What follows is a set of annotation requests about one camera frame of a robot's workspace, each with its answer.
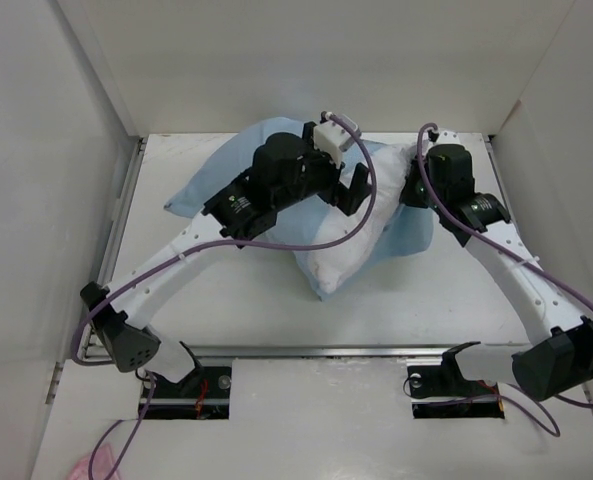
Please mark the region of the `blue pillowcase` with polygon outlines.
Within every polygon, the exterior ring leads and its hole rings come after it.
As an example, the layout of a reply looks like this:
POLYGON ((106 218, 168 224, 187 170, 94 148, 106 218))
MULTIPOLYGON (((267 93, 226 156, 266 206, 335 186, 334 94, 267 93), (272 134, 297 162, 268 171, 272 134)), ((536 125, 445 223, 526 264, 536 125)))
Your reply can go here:
MULTIPOLYGON (((208 199, 251 166, 254 151, 270 135, 301 135, 303 127, 301 121, 274 117, 241 131, 206 160, 188 184, 167 201, 165 210, 194 217, 208 199)), ((362 206, 347 217, 319 197, 309 198, 279 213, 276 225, 261 237, 274 244, 321 245, 345 236, 361 218, 368 219, 358 234, 337 247, 295 253, 298 267, 322 300, 377 263, 421 253, 432 241, 431 213, 399 202, 415 144, 366 141, 365 146, 377 177, 377 199, 372 209, 362 206)))

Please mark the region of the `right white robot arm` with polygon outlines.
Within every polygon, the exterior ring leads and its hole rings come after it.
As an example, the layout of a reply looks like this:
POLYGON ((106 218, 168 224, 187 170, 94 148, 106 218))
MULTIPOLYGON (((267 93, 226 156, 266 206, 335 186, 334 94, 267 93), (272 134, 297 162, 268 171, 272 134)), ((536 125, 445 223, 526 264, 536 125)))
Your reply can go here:
POLYGON ((446 391, 460 394, 487 380, 513 384, 543 401, 593 379, 593 319, 541 276, 503 204, 476 191, 464 146, 435 143, 423 162, 414 160, 400 200, 437 213, 491 275, 529 341, 526 347, 467 342, 448 350, 439 370, 446 391))

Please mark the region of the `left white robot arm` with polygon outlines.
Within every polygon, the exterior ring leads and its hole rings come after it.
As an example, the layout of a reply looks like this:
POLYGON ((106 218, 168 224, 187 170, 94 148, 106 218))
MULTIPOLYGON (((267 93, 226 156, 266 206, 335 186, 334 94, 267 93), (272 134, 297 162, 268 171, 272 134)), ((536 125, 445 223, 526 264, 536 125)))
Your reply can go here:
POLYGON ((224 255, 246 246, 269 248, 259 236, 279 213, 317 196, 344 215, 372 208, 376 174, 367 158, 349 185, 341 173, 344 153, 367 148, 359 127, 343 116, 322 114, 301 135, 278 132, 258 147, 250 167, 209 198, 190 224, 122 281, 95 282, 80 292, 89 313, 85 325, 122 373, 145 369, 181 397, 199 387, 202 368, 188 346, 156 331, 151 322, 176 293, 224 255))

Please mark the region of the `pink cloth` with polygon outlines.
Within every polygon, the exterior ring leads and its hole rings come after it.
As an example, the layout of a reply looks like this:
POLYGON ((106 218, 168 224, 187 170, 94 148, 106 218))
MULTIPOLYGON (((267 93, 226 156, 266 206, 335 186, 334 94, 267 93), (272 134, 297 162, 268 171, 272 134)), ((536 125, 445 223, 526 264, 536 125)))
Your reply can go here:
MULTIPOLYGON (((88 480, 88 470, 91 455, 80 458, 70 469, 67 480, 88 480)), ((96 452, 92 462, 92 476, 94 479, 120 480, 120 472, 116 470, 111 477, 108 476, 115 463, 114 454, 109 444, 103 444, 96 452)))

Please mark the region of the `aluminium front rail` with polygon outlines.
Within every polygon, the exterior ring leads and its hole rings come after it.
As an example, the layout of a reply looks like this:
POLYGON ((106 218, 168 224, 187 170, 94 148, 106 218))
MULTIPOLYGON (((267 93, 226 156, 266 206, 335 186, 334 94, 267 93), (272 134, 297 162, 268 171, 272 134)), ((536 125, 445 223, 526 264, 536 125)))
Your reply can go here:
POLYGON ((424 358, 440 357, 451 345, 379 346, 379 347, 251 347, 251 346, 192 346, 200 359, 317 359, 317 358, 424 358))

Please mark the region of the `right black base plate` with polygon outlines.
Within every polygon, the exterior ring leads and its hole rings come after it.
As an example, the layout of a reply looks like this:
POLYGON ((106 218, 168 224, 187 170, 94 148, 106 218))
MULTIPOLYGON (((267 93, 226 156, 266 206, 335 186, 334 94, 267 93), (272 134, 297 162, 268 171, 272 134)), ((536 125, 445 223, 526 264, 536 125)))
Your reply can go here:
POLYGON ((496 384, 470 381, 443 365, 408 365, 404 391, 415 419, 504 419, 496 384))

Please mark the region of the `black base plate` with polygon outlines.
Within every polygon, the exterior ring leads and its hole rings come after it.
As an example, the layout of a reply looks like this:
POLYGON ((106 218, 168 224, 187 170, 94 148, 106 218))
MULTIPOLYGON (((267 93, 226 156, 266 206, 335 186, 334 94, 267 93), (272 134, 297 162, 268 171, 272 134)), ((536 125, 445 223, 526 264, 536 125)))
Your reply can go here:
POLYGON ((138 414, 147 420, 228 420, 232 385, 230 365, 204 366, 198 380, 187 388, 156 377, 150 402, 150 383, 143 375, 138 414))
POLYGON ((415 419, 504 419, 496 384, 470 381, 443 365, 408 365, 404 391, 415 419))

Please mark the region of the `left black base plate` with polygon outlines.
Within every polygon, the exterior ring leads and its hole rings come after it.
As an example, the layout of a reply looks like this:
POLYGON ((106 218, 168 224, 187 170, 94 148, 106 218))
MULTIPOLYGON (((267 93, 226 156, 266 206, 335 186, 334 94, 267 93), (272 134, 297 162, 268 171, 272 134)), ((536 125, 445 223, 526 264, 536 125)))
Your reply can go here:
POLYGON ((230 365, 204 366, 198 380, 187 388, 156 377, 150 402, 150 383, 143 375, 138 414, 147 420, 228 420, 232 385, 230 365))

